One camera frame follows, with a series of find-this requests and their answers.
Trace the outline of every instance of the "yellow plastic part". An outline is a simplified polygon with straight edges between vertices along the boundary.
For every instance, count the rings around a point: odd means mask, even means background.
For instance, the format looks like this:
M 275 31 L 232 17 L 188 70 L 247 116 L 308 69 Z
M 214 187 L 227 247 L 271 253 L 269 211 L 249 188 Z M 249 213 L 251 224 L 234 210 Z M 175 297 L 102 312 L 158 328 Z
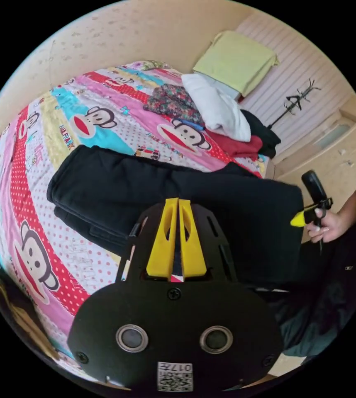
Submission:
M 166 199 L 146 272 L 151 277 L 171 279 L 177 229 L 178 198 Z
M 184 278 L 202 277 L 206 274 L 207 268 L 190 200 L 179 199 L 179 227 Z M 186 240 L 185 228 L 189 234 L 188 240 Z
M 305 222 L 304 212 L 311 210 L 315 207 L 316 207 L 316 204 L 305 207 L 304 210 L 300 211 L 293 217 L 293 219 L 290 221 L 290 225 L 293 227 L 299 227 L 299 228 L 305 227 L 307 224 Z

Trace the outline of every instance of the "person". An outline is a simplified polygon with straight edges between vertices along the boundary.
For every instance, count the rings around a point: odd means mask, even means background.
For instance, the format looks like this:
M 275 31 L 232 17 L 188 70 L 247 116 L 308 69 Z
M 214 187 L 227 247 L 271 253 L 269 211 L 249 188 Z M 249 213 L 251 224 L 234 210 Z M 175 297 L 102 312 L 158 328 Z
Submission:
M 289 292 L 259 293 L 275 314 L 289 356 L 321 353 L 356 310 L 356 190 L 337 213 L 327 211 L 321 225 L 306 226 L 310 241 L 301 246 L 299 265 L 285 285 Z

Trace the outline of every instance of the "screw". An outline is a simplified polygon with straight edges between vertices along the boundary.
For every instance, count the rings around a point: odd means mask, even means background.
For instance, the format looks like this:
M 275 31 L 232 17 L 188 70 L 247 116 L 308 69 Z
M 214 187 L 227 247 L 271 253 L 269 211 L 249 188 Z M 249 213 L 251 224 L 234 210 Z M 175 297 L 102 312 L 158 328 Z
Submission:
M 76 353 L 77 359 L 79 360 L 79 362 L 81 362 L 82 364 L 87 364 L 89 359 L 88 357 L 83 353 L 83 352 L 77 352 Z
M 181 291 L 174 287 L 167 292 L 167 296 L 170 300 L 178 300 L 181 297 Z
M 267 366 L 270 366 L 270 364 L 273 362 L 273 360 L 275 359 L 274 355 L 268 355 L 267 357 L 264 358 L 264 360 L 262 361 L 262 366 L 264 368 L 266 368 Z

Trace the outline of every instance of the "red cloth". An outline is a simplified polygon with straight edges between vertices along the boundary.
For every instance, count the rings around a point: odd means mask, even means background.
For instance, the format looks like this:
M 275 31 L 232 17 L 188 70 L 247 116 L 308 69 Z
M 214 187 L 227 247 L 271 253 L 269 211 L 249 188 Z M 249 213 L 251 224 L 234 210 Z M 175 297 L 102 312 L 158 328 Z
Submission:
M 258 159 L 258 151 L 263 145 L 261 138 L 257 136 L 251 136 L 249 142 L 240 142 L 208 130 L 207 134 L 227 155 L 233 158 L 250 158 L 256 161 Z

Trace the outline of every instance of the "hand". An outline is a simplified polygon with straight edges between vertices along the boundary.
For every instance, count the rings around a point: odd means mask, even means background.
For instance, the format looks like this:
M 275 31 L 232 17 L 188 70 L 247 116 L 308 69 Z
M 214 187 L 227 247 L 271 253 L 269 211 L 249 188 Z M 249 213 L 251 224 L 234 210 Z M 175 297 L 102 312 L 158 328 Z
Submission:
M 321 209 L 315 209 L 315 213 L 319 218 L 322 216 Z M 330 210 L 326 210 L 326 216 L 321 219 L 321 224 L 321 228 L 314 223 L 306 225 L 308 235 L 313 243 L 319 242 L 321 239 L 326 243 L 331 242 L 343 235 L 348 229 L 345 227 L 342 217 Z

